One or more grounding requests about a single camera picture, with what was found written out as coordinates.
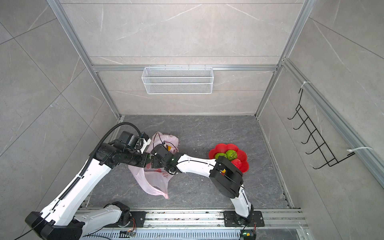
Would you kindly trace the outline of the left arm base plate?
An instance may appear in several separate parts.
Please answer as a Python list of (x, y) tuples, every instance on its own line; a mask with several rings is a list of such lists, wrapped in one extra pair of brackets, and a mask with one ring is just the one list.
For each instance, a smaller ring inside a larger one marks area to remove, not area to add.
[(144, 226), (146, 212), (122, 212), (119, 221), (116, 223), (121, 228), (133, 228), (134, 226), (142, 228)]

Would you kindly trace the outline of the green fake fruit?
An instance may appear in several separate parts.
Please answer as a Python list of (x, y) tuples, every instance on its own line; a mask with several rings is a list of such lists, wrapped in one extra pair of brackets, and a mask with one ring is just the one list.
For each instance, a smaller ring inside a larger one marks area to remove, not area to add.
[(225, 153), (217, 153), (217, 154), (215, 154), (215, 159), (218, 159), (220, 157), (228, 158)]
[(233, 161), (238, 158), (238, 154), (235, 150), (226, 151), (226, 157), (229, 161)]

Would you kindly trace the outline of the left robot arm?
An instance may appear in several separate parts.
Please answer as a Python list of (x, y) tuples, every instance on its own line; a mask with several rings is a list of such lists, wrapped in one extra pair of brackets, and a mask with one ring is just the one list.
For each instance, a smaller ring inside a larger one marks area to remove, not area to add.
[(79, 240), (107, 225), (132, 225), (130, 208), (121, 202), (85, 215), (76, 212), (98, 182), (117, 165), (144, 167), (149, 161), (145, 150), (150, 143), (145, 133), (138, 137), (128, 132), (113, 142), (102, 142), (59, 196), (40, 212), (31, 212), (25, 222), (43, 240)]

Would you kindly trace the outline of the pink plastic bag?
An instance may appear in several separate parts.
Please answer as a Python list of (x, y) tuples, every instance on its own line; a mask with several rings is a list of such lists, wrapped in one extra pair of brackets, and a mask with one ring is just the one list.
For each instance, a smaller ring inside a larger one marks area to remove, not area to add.
[[(150, 153), (154, 146), (159, 144), (165, 144), (166, 148), (167, 146), (172, 147), (170, 151), (172, 154), (179, 151), (179, 139), (176, 136), (156, 132), (151, 140), (146, 153)], [(168, 183), (173, 175), (170, 175), (163, 168), (153, 169), (151, 164), (147, 164), (144, 168), (129, 166), (129, 170), (144, 192), (149, 195), (163, 196), (165, 199), (169, 199)]]

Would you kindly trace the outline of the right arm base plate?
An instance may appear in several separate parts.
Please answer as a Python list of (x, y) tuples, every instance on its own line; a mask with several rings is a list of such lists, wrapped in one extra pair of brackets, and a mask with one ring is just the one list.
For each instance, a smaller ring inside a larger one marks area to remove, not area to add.
[(238, 215), (235, 211), (224, 211), (224, 223), (226, 227), (264, 227), (264, 217), (260, 211), (251, 211), (245, 218)]

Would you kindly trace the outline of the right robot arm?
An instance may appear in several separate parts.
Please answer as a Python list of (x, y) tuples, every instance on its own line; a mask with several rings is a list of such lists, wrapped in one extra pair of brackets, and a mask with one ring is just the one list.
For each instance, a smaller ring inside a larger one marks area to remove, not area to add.
[(237, 222), (240, 225), (251, 222), (254, 208), (246, 196), (243, 173), (228, 159), (219, 157), (209, 160), (182, 153), (173, 154), (163, 145), (155, 146), (151, 155), (152, 163), (171, 175), (191, 173), (209, 178), (222, 195), (231, 199)]

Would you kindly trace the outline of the red fake fruit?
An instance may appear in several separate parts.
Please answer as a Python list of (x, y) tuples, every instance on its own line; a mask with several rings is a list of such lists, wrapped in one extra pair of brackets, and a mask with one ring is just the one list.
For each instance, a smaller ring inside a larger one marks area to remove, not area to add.
[(232, 163), (235, 167), (237, 167), (238, 169), (240, 169), (241, 166), (242, 166), (242, 162), (241, 162), (239, 159), (234, 159), (234, 160), (231, 161), (231, 163)]

